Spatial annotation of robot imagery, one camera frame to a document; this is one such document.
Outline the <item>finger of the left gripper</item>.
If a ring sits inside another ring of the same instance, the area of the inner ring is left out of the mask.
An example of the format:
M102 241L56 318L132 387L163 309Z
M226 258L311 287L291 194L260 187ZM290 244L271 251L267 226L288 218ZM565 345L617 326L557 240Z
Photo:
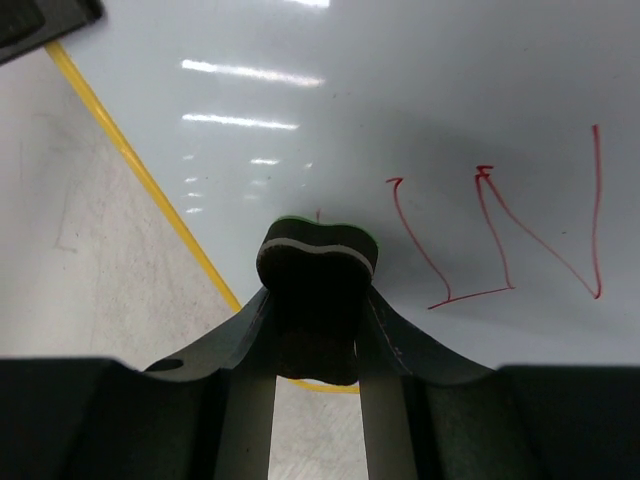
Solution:
M103 17L99 0L1 0L1 57L7 64Z

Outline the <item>black whiteboard eraser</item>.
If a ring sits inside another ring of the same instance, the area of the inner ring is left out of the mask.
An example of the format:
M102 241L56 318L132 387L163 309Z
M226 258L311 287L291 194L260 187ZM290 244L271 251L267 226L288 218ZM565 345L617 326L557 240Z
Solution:
M354 225L286 216L269 227L256 269L274 303L280 376L357 382L355 337L378 253Z

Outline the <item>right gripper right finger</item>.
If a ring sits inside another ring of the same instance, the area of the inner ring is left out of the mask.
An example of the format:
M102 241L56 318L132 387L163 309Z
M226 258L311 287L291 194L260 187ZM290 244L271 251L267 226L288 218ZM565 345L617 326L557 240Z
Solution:
M479 365L375 290L356 340L373 479L635 479L635 367Z

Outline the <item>yellow-framed whiteboard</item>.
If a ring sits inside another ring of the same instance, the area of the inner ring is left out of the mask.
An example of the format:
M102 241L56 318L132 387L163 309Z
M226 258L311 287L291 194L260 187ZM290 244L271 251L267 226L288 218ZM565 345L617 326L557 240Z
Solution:
M477 362L638 363L637 2L104 10L48 52L233 309L297 215Z

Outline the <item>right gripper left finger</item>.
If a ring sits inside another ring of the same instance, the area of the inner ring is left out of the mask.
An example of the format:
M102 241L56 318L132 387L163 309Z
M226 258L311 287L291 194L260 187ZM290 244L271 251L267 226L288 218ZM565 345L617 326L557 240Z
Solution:
M273 300L144 371L107 358L1 363L5 479L263 479L275 399Z

